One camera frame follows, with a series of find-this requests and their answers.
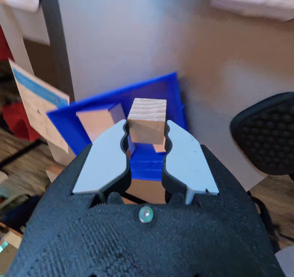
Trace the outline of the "wooden cube with blue side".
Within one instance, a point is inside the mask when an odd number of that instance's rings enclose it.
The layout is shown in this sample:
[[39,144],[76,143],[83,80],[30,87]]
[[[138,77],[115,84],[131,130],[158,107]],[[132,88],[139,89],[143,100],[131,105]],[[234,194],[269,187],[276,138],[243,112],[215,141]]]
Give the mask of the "wooden cube with blue side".
[[132,142],[162,145],[166,108],[165,99],[135,98],[127,117]]

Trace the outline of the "red bag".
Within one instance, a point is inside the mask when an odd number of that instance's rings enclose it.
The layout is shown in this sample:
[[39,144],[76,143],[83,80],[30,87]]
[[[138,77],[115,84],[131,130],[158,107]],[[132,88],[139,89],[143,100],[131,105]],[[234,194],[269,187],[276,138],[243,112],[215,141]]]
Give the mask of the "red bag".
[[39,133],[34,130],[21,102],[13,74],[9,65],[13,60],[12,53],[6,41],[4,32],[0,28],[0,61],[1,61],[1,128],[11,132],[19,139],[35,141],[40,139]]

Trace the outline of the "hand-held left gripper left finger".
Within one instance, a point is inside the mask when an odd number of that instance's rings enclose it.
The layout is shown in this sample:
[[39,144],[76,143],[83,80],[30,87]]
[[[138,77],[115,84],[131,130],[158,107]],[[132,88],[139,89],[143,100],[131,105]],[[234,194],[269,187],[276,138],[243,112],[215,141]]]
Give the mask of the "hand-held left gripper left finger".
[[131,184],[128,135],[128,122],[122,119],[92,143],[85,160],[73,165],[72,196],[107,199],[112,192],[122,196],[127,191]]

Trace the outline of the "blue plastic bin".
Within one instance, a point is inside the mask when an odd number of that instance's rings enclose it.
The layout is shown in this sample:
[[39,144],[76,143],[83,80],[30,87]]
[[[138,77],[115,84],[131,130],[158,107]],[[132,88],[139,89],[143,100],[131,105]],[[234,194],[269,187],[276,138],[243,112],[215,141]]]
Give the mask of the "blue plastic bin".
[[[72,102],[68,106],[48,112],[47,116],[73,153],[78,155],[90,144],[90,138],[76,116],[76,112],[88,110],[94,106],[120,103],[127,117],[135,98],[165,99],[167,101],[166,119],[188,130],[176,72]],[[156,153],[148,144],[137,143],[135,148],[130,159],[132,178],[161,181],[164,153]]]

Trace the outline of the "paper leaflet with blue band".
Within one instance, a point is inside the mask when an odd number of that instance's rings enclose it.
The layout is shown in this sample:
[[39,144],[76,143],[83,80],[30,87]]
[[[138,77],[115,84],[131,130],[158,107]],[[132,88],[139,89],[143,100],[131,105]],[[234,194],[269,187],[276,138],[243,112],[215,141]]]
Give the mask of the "paper leaflet with blue band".
[[41,137],[68,153],[68,144],[47,113],[68,106],[70,96],[22,69],[11,59],[9,64],[31,127]]

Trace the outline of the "large white block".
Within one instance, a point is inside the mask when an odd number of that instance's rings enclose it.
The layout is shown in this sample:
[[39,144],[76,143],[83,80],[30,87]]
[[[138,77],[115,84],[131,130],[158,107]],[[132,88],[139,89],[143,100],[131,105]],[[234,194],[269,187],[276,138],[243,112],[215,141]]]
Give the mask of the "large white block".
[[103,132],[121,120],[125,114],[120,103],[91,106],[88,109],[76,112],[89,139],[94,142]]

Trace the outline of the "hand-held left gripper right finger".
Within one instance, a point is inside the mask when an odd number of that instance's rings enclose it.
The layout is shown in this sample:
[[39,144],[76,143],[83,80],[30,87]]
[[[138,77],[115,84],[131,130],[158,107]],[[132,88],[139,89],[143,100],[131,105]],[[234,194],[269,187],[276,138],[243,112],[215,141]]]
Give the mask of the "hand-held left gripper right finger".
[[168,120],[161,183],[167,194],[180,193],[190,205],[196,194],[217,196],[219,189],[200,143],[188,131]]

